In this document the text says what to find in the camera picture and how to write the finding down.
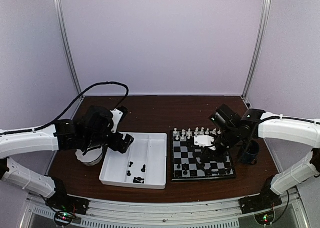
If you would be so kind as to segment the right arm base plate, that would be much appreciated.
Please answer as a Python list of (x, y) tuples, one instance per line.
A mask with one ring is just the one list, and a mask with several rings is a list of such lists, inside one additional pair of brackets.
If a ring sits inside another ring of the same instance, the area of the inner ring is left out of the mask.
[(279, 195), (258, 194), (246, 196), (239, 200), (242, 214), (258, 212), (261, 210), (272, 209), (281, 205), (283, 202)]

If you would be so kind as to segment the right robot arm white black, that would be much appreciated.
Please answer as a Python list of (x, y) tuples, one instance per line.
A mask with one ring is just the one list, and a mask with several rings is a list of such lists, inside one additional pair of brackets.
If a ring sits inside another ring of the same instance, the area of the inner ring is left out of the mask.
[(243, 116), (222, 104), (210, 116), (221, 130), (219, 135), (196, 135), (194, 145), (217, 157), (241, 141), (250, 144), (253, 138), (273, 138), (306, 144), (312, 150), (299, 162), (266, 180), (256, 198), (260, 208), (268, 208), (287, 190), (320, 175), (320, 121), (274, 114), (262, 109), (248, 109)]

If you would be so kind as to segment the black chess piece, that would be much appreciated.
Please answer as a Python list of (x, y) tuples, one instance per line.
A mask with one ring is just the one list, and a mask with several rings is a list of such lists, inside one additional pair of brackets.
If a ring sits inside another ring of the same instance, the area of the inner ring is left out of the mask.
[(197, 176), (198, 173), (197, 173), (196, 170), (191, 170), (191, 171), (190, 171), (190, 175), (191, 175), (191, 176)]

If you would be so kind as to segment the white plastic tray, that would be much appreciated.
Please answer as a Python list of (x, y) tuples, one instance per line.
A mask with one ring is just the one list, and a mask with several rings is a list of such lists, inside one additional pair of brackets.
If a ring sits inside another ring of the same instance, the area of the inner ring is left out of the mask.
[(127, 152), (108, 149), (103, 161), (99, 180), (104, 185), (165, 189), (167, 183), (166, 133), (129, 132), (133, 143)]

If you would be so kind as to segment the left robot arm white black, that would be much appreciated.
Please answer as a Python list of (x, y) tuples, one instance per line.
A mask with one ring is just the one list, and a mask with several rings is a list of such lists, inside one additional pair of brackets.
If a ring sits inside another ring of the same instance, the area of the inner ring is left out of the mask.
[(61, 210), (72, 205), (62, 180), (36, 173), (11, 156), (38, 151), (80, 150), (83, 155), (108, 147), (126, 153), (134, 138), (118, 132), (118, 125), (127, 115), (126, 107), (109, 110), (90, 106), (81, 118), (58, 119), (43, 127), (7, 130), (0, 133), (0, 179), (30, 190), (47, 199)]

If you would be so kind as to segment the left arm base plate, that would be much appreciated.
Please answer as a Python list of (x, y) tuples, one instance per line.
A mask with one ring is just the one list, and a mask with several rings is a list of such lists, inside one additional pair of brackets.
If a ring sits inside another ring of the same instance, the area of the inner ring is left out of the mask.
[(58, 194), (53, 195), (51, 198), (47, 198), (46, 201), (52, 208), (81, 215), (86, 215), (90, 204), (90, 201), (85, 198)]

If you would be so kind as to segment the black and silver chessboard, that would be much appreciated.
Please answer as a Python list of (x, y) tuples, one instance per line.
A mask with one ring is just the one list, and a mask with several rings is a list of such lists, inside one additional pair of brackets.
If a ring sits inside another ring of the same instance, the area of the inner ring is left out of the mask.
[[(205, 164), (205, 169), (200, 169), (201, 150), (194, 148), (194, 138), (188, 141), (176, 141), (173, 139), (172, 130), (170, 131), (170, 149), (171, 149), (171, 181), (198, 181), (198, 180), (218, 180), (236, 178), (236, 170), (231, 168), (233, 160), (228, 152), (225, 163), (210, 161)], [(183, 174), (183, 165), (187, 164), (188, 174)], [(197, 176), (191, 176), (191, 170), (197, 171)]]

